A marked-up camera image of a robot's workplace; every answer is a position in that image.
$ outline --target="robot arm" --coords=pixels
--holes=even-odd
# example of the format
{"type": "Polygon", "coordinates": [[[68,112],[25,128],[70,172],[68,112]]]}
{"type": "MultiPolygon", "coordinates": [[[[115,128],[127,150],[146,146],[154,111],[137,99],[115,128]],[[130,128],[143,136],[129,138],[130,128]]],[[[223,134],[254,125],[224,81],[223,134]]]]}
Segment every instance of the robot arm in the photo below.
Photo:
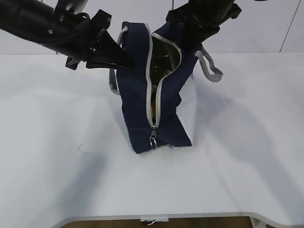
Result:
{"type": "MultiPolygon", "coordinates": [[[[88,0],[58,0],[52,8],[40,0],[0,0],[0,29],[68,56],[66,67],[132,68],[132,58],[111,38],[111,15],[99,10],[91,19],[83,13],[88,0]]],[[[219,32],[241,9],[235,0],[189,0],[166,18],[171,27],[185,25],[182,44],[191,49],[219,32]]]]}
{"type": "Polygon", "coordinates": [[[82,13],[87,0],[59,0],[52,8],[39,0],[0,0],[0,29],[68,56],[66,67],[131,68],[132,58],[111,38],[111,15],[82,13]]]}

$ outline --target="metal zipper ring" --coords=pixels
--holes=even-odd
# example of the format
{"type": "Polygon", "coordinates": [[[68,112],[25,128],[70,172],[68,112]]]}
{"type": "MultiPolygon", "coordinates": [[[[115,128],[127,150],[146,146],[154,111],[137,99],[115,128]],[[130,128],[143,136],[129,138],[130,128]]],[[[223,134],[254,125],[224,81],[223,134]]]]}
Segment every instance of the metal zipper ring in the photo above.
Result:
{"type": "Polygon", "coordinates": [[[150,145],[151,145],[151,147],[152,147],[153,150],[156,150],[156,148],[157,148],[157,143],[156,143],[155,138],[150,137],[150,145]]]}

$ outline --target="zipper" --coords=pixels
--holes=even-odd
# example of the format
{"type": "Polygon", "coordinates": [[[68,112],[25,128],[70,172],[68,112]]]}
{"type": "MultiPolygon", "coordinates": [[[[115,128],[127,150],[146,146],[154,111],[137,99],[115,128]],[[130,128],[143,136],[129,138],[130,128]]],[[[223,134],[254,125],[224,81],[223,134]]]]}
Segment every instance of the zipper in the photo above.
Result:
{"type": "Polygon", "coordinates": [[[150,124],[150,127],[152,129],[151,135],[150,135],[150,145],[153,150],[156,150],[157,148],[157,142],[156,142],[156,136],[157,136],[157,128],[159,127],[160,124],[160,119],[161,119],[161,95],[162,95],[162,83],[166,77],[171,75],[181,64],[181,49],[173,42],[161,37],[160,35],[153,33],[151,34],[150,28],[147,24],[146,28],[149,33],[149,54],[148,54],[148,60],[147,60],[147,66],[146,66],[146,79],[147,79],[147,99],[146,99],[146,109],[147,109],[147,119],[150,124]],[[171,44],[174,46],[179,54],[180,54],[180,62],[176,66],[176,68],[170,72],[169,74],[165,75],[159,82],[156,90],[156,99],[155,99],[155,122],[152,119],[152,106],[151,106],[151,99],[152,99],[152,81],[151,81],[151,76],[150,76],[150,68],[151,68],[151,58],[152,58],[152,52],[153,52],[153,41],[152,37],[157,38],[165,43],[171,44]]]}

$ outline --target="black robotic arm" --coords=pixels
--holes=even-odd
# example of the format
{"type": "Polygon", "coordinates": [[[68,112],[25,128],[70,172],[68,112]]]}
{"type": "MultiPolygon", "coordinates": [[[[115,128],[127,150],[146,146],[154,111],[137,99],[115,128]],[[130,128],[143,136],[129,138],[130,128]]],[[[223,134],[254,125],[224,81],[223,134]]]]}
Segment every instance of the black robotic arm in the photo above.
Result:
{"type": "Polygon", "coordinates": [[[59,0],[52,8],[39,0],[0,0],[0,29],[68,56],[66,66],[131,68],[133,60],[111,38],[111,15],[82,13],[87,0],[59,0]]]}

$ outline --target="bag handle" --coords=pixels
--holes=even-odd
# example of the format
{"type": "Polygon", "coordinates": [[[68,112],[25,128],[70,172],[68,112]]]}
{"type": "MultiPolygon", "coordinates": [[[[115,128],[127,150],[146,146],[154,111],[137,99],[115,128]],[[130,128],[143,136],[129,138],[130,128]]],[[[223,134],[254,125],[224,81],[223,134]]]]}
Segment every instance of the bag handle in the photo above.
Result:
{"type": "MultiPolygon", "coordinates": [[[[123,37],[124,37],[124,34],[128,31],[128,27],[125,26],[121,32],[119,33],[119,36],[118,36],[118,39],[117,39],[117,44],[119,46],[121,46],[122,42],[123,42],[123,37]]],[[[117,78],[116,78],[116,74],[115,74],[115,71],[114,69],[110,69],[109,71],[109,86],[110,86],[110,89],[111,91],[116,94],[116,95],[120,95],[119,93],[119,88],[118,88],[118,83],[117,83],[117,78]]]]}
{"type": "Polygon", "coordinates": [[[214,61],[213,61],[211,55],[209,55],[209,53],[205,50],[204,47],[202,47],[201,51],[197,51],[195,53],[195,56],[197,58],[199,58],[199,60],[200,60],[199,63],[200,63],[201,68],[202,68],[202,70],[204,72],[204,75],[206,76],[206,78],[209,81],[211,81],[211,82],[219,82],[222,79],[224,73],[220,69],[218,69],[217,67],[215,67],[214,61]],[[208,70],[208,67],[207,67],[207,63],[206,63],[204,57],[208,60],[210,69],[212,70],[212,72],[214,74],[210,74],[210,72],[208,70]]]}

